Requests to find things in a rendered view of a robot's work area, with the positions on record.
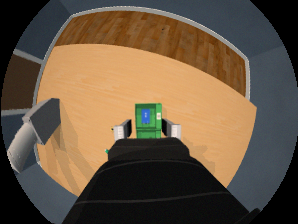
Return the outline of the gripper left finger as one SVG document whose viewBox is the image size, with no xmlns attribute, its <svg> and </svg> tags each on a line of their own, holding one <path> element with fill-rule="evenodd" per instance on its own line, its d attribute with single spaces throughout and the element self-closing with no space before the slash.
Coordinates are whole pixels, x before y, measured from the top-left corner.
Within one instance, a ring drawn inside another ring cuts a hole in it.
<svg viewBox="0 0 298 224">
<path fill-rule="evenodd" d="M 121 138 L 129 138 L 132 133 L 132 119 L 127 119 L 120 125 L 115 125 L 113 128 L 115 142 Z"/>
</svg>

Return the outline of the green three-compartment tray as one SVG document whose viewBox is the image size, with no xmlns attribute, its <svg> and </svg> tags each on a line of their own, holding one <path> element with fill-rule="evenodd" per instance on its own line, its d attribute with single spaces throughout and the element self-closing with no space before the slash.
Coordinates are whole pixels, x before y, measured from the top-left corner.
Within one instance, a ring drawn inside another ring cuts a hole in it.
<svg viewBox="0 0 298 224">
<path fill-rule="evenodd" d="M 150 123 L 142 123 L 142 109 L 150 109 Z M 135 103 L 136 138 L 161 138 L 162 103 Z"/>
</svg>

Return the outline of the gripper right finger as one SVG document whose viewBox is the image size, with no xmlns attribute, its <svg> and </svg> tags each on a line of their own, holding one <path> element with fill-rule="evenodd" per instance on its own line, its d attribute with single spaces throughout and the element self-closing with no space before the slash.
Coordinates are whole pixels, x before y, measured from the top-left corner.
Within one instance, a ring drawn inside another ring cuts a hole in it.
<svg viewBox="0 0 298 224">
<path fill-rule="evenodd" d="M 162 132 L 165 137 L 177 137 L 181 140 L 181 124 L 175 124 L 168 119 L 162 119 Z"/>
</svg>

